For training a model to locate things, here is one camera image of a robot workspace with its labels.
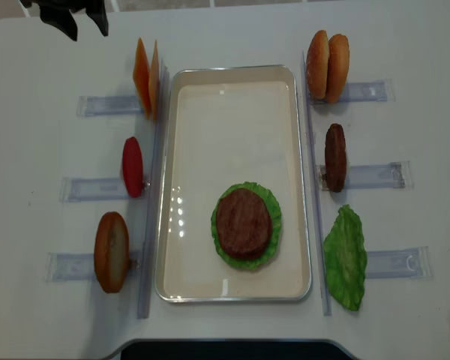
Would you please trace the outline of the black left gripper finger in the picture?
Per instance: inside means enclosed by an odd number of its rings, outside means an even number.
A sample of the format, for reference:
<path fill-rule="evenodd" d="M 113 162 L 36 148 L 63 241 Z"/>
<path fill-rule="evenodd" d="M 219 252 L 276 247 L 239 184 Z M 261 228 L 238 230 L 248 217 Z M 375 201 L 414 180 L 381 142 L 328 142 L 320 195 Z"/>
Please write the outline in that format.
<path fill-rule="evenodd" d="M 53 26 L 67 35 L 72 41 L 77 41 L 77 24 L 72 16 L 74 1 L 44 0 L 37 1 L 40 8 L 40 19 L 43 23 Z"/>
<path fill-rule="evenodd" d="M 107 37 L 109 34 L 109 23 L 104 0 L 88 0 L 85 12 L 97 25 L 101 34 Z"/>

